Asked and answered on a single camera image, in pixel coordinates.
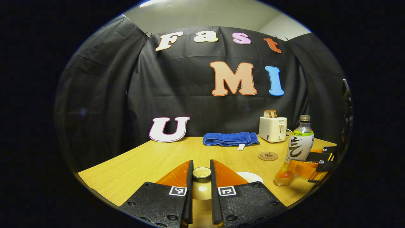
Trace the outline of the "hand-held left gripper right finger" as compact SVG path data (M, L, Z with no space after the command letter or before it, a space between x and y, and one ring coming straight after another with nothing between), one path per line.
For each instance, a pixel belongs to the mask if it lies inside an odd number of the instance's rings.
M212 159L212 221L218 228L259 228L287 211L287 207L260 181L248 182Z

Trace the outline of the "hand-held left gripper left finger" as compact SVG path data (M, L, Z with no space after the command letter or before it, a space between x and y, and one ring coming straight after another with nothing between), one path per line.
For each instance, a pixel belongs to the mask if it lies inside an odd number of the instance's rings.
M193 222L193 168L188 160L157 182L143 183L120 209L158 228L188 228Z

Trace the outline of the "clear labelled water bottle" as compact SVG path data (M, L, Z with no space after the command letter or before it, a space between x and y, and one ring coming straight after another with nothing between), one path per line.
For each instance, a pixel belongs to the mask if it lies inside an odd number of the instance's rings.
M301 115L298 123L299 126L290 136L285 162L274 178L277 186L285 186L293 182L297 174L288 167L291 160L305 160L314 144L315 136L310 126L311 117L309 115Z

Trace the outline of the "round cork coaster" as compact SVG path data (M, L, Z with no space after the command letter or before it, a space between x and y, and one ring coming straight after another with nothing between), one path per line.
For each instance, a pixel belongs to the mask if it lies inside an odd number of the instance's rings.
M274 152L261 152L258 154L258 158L263 161L275 161L279 156Z

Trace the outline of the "cream white toaster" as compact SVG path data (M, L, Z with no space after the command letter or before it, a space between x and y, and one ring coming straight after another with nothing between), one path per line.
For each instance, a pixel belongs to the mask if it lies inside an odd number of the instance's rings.
M259 118L259 133L258 136L269 143L278 143L285 141L287 131L287 118L277 117Z

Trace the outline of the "blue folded towel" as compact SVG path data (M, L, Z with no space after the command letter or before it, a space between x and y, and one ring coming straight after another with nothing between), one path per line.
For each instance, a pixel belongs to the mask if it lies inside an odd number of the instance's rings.
M257 134L249 132L207 133L202 142L206 146L237 146L238 150L243 150L246 146L260 144Z

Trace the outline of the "black backdrop cloth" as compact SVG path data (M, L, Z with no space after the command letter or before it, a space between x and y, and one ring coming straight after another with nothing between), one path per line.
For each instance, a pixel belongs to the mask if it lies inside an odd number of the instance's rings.
M150 140L154 118L189 117L185 136L259 132L275 109L294 129L311 117L315 137L343 144L345 79L312 33L284 41L223 26L177 28L147 36L120 16L72 55L55 94L62 153L81 172Z

